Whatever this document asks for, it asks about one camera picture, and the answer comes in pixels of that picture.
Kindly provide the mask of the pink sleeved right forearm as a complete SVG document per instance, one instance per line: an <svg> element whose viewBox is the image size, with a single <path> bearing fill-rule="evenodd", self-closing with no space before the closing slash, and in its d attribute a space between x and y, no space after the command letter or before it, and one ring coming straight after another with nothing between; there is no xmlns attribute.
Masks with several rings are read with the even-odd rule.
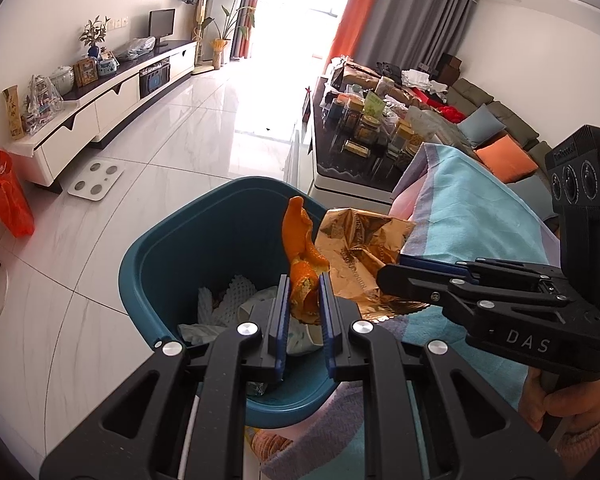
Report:
<svg viewBox="0 0 600 480"><path fill-rule="evenodd" d="M600 479L600 422L580 434L565 434L557 453L570 479Z"/></svg>

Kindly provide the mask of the person's right hand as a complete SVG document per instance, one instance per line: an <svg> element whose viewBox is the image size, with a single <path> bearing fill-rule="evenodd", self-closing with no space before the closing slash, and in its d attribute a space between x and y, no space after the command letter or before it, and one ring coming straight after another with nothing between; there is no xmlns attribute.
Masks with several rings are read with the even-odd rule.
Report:
<svg viewBox="0 0 600 480"><path fill-rule="evenodd" d="M518 404L518 413L535 431L541 429L545 415L569 418L570 434L580 434L600 423L600 379L547 393L540 376L540 370L528 368Z"/></svg>

